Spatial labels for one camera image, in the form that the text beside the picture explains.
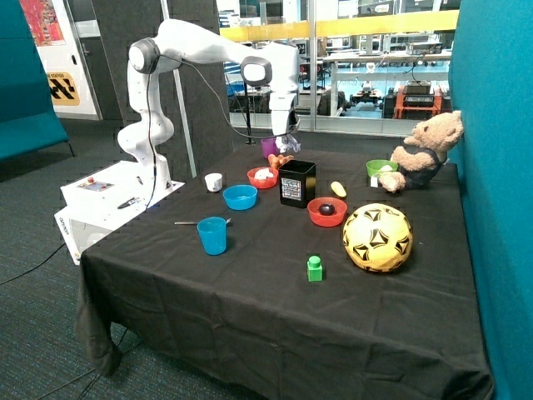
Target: blue cup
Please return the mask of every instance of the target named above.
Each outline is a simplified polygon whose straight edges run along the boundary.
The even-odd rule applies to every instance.
[[[220,217],[202,219],[198,225],[198,233],[203,249],[210,256],[217,256],[226,250],[226,220]]]

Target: green bowl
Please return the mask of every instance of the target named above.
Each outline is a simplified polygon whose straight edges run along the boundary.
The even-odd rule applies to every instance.
[[[392,170],[381,170],[383,167],[389,166],[392,168]],[[398,170],[398,164],[396,164],[393,161],[388,160],[371,160],[366,163],[366,172],[368,173],[368,176],[372,178],[377,173],[386,173],[386,172],[392,172]]]

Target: yellow warning sign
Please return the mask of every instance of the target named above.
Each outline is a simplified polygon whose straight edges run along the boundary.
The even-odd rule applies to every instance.
[[[54,106],[79,106],[80,97],[69,73],[51,72],[47,73],[47,77]]]

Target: yellow beam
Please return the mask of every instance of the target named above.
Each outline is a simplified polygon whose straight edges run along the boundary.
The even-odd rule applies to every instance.
[[[261,40],[308,38],[309,22],[276,23],[255,27],[225,27],[221,36],[233,42],[260,42]]]
[[[459,11],[409,12],[380,17],[359,17],[317,21],[318,37],[455,30]],[[277,39],[308,38],[309,22],[278,23],[255,27],[225,27],[220,34],[233,42],[260,42]]]
[[[459,11],[409,12],[380,17],[337,19],[316,22],[318,37],[454,30]]]

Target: black ball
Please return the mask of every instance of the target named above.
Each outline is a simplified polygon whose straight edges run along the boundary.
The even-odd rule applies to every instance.
[[[325,202],[320,205],[318,212],[322,215],[333,215],[335,213],[335,206],[328,202]]]

